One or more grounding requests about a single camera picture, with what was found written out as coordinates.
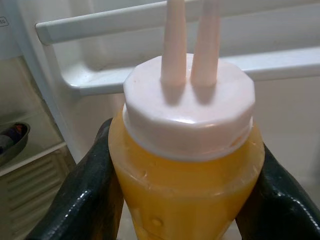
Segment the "refrigerator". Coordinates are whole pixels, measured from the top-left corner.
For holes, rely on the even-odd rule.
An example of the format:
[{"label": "refrigerator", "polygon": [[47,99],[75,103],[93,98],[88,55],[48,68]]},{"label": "refrigerator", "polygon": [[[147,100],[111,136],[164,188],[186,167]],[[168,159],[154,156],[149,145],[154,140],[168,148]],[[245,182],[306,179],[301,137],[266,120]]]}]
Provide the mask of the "refrigerator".
[{"label": "refrigerator", "polygon": [[[185,2],[193,53],[202,1]],[[320,207],[319,0],[222,0],[220,12],[220,56],[254,80],[264,142]],[[0,167],[1,239],[23,239],[46,212],[122,109],[132,69],[162,54],[165,17],[160,0],[0,0],[0,126],[31,126]],[[136,239],[126,208],[118,239]],[[235,225],[225,239],[241,239]]]}]

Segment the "white nozzle tip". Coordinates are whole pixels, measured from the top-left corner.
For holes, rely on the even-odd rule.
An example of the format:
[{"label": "white nozzle tip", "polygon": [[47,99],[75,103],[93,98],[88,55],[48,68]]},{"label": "white nozzle tip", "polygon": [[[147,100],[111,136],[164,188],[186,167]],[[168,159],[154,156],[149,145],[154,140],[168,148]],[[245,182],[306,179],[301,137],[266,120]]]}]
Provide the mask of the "white nozzle tip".
[{"label": "white nozzle tip", "polygon": [[186,82],[187,37],[184,0],[168,0],[162,55],[161,81],[166,85]]},{"label": "white nozzle tip", "polygon": [[194,86],[213,86],[217,82],[219,47],[219,0],[204,0],[191,73]]}]

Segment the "vent grille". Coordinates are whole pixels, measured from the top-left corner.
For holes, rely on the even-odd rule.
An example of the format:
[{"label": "vent grille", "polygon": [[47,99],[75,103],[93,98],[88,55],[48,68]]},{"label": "vent grille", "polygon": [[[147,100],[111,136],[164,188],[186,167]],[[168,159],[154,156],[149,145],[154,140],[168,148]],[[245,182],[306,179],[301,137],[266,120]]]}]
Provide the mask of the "vent grille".
[{"label": "vent grille", "polygon": [[0,178],[1,239],[26,237],[74,165],[67,148],[62,148]]}]

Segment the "nozzle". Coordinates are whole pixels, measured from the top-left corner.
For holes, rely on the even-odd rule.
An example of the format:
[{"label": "nozzle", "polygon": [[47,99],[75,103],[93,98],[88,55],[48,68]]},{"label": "nozzle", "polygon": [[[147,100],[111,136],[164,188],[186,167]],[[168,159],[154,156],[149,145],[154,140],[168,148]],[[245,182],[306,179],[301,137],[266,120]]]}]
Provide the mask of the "nozzle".
[{"label": "nozzle", "polygon": [[167,0],[161,81],[169,86],[186,82],[187,36],[184,0]]},{"label": "nozzle", "polygon": [[216,84],[219,48],[219,0],[203,0],[191,71],[194,86],[210,87]]}]

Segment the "translucent plastic bottle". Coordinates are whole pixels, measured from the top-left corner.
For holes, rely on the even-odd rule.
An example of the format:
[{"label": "translucent plastic bottle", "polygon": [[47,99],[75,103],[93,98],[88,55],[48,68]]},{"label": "translucent plastic bottle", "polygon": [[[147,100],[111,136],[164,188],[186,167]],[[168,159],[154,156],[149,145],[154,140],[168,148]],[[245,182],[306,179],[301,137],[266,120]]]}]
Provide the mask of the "translucent plastic bottle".
[{"label": "translucent plastic bottle", "polygon": [[218,62],[219,51],[202,31],[216,19],[209,14],[214,4],[204,7],[193,55],[177,35],[185,34],[182,3],[168,1],[163,57],[138,65],[125,81],[125,106],[109,131],[110,155],[139,240],[219,239],[264,162],[252,118],[253,81]]}]

